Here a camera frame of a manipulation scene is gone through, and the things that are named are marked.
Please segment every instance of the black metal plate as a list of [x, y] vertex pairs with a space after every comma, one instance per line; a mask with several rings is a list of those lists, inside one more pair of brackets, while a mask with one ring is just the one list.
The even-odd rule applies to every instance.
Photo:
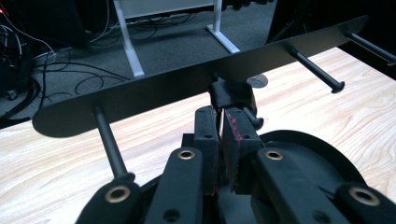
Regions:
[[[311, 174], [313, 179], [317, 180], [314, 181], [316, 183], [323, 182], [322, 184], [326, 185], [325, 182], [337, 179], [338, 177], [336, 176], [339, 175], [345, 181], [365, 184], [358, 169], [346, 156], [335, 147], [313, 135], [297, 131], [279, 130], [262, 134], [260, 139], [266, 147], [282, 146], [286, 148], [293, 159], [300, 164], [301, 168]], [[311, 152], [304, 152], [304, 148], [309, 149]], [[326, 166], [321, 165], [320, 162], [317, 162], [317, 158], [324, 159], [330, 166], [326, 168]], [[330, 167], [334, 169], [334, 176], [331, 175], [332, 169]]]
[[33, 119], [35, 129], [52, 137], [69, 137], [95, 129], [92, 109], [100, 106], [109, 122], [205, 92], [214, 74], [245, 80], [262, 72], [293, 63], [291, 48], [305, 56], [345, 44], [343, 32], [358, 33], [367, 17], [346, 21], [305, 35], [291, 37], [262, 48], [236, 53], [159, 75], [135, 79], [98, 92], [43, 107]]

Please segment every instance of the black mechanical device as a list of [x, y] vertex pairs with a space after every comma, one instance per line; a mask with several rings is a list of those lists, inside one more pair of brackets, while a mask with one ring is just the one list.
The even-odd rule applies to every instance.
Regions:
[[[105, 146], [114, 180], [93, 195], [77, 223], [235, 223], [229, 204], [239, 205], [238, 216], [247, 214], [259, 223], [396, 223], [396, 205], [367, 186], [334, 147], [294, 131], [257, 135], [263, 120], [256, 117], [246, 82], [299, 61], [333, 93], [341, 91], [344, 82], [302, 52], [309, 56], [344, 44], [366, 20], [342, 22], [41, 109], [34, 117], [39, 132], [66, 137], [97, 128]], [[139, 187], [125, 167], [109, 122], [204, 91], [209, 91], [211, 105], [195, 112], [194, 133], [183, 135], [161, 176]]]

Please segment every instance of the black clamp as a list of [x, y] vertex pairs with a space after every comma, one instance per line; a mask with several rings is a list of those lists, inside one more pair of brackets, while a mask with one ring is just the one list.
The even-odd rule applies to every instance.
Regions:
[[251, 86], [244, 81], [219, 78], [209, 86], [211, 104], [217, 109], [235, 106], [243, 110], [251, 124], [259, 130], [264, 119], [257, 118], [257, 106]]

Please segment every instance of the black cable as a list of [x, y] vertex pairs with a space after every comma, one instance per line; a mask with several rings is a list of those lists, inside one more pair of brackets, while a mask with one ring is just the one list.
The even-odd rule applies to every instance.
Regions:
[[[49, 64], [49, 65], [55, 65], [55, 64], [65, 64], [65, 63], [51, 63], [51, 64]], [[115, 76], [115, 77], [119, 77], [119, 78], [121, 78], [121, 79], [131, 80], [131, 79], [128, 78], [128, 77], [124, 77], [124, 76], [118, 75], [118, 74], [116, 74], [116, 73], [110, 72], [110, 71], [108, 71], [108, 70], [106, 70], [106, 69], [99, 68], [99, 67], [95, 67], [95, 66], [92, 66], [92, 65], [89, 65], [89, 64], [85, 64], [85, 63], [68, 63], [68, 64], [90, 67], [90, 68], [93, 68], [93, 69], [96, 69], [96, 70], [99, 70], [99, 71], [102, 71], [102, 72], [109, 73], [110, 75], [113, 75], [113, 76]]]
[[21, 112], [29, 104], [31, 104], [33, 100], [37, 97], [39, 93], [39, 88], [40, 84], [38, 84], [38, 82], [34, 78], [29, 78], [29, 88], [26, 97], [19, 104], [10, 109], [7, 113], [0, 116], [0, 120], [2, 120], [3, 122], [4, 120], [11, 118], [12, 116]]
[[84, 80], [80, 81], [80, 82], [77, 84], [77, 86], [75, 87], [75, 93], [76, 93], [76, 94], [80, 94], [80, 93], [78, 92], [78, 87], [79, 87], [81, 84], [83, 84], [84, 82], [86, 82], [86, 81], [88, 81], [88, 80], [91, 80], [91, 79], [93, 79], [93, 78], [100, 78], [100, 80], [101, 80], [101, 86], [99, 87], [99, 89], [102, 89], [102, 88], [104, 87], [104, 85], [105, 85], [105, 81], [103, 80], [104, 77], [115, 78], [115, 79], [117, 79], [117, 80], [120, 80], [121, 82], [123, 81], [122, 79], [120, 79], [120, 78], [118, 78], [118, 77], [111, 77], [111, 76], [98, 76], [98, 75], [96, 75], [95, 77], [87, 77], [87, 78], [85, 78]]
[[46, 91], [47, 91], [47, 83], [46, 83], [46, 70], [47, 70], [47, 59], [48, 59], [49, 55], [47, 54], [47, 58], [44, 61], [44, 68], [42, 71], [42, 75], [43, 75], [43, 89], [41, 90], [41, 99], [40, 99], [40, 105], [38, 106], [38, 109], [41, 108], [41, 106], [43, 106], [44, 103], [44, 99], [46, 98]]

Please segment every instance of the black rod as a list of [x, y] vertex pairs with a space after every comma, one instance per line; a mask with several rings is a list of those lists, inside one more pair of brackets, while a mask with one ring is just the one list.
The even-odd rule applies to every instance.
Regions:
[[128, 171], [123, 162], [116, 139], [114, 138], [110, 125], [106, 120], [105, 113], [101, 107], [97, 106], [93, 109], [93, 114], [95, 116], [96, 124], [99, 129], [103, 145], [105, 146], [105, 151], [108, 161], [110, 162], [110, 167], [114, 178], [128, 175]]
[[355, 42], [356, 44], [360, 45], [361, 47], [369, 50], [373, 54], [377, 55], [378, 57], [384, 59], [388, 62], [388, 66], [393, 66], [396, 64], [396, 56], [387, 52], [384, 49], [381, 49], [377, 45], [367, 41], [366, 39], [361, 38], [358, 35], [355, 35], [351, 32], [345, 32], [345, 36]]
[[332, 88], [332, 93], [337, 93], [341, 91], [346, 83], [338, 82], [333, 77], [329, 76], [325, 71], [321, 70], [316, 64], [312, 63], [307, 59], [302, 53], [297, 49], [292, 49], [290, 55], [293, 56], [297, 61], [299, 61], [303, 66], [305, 66], [309, 71], [311, 71], [315, 76], [320, 78], [324, 83], [326, 83], [330, 88]]

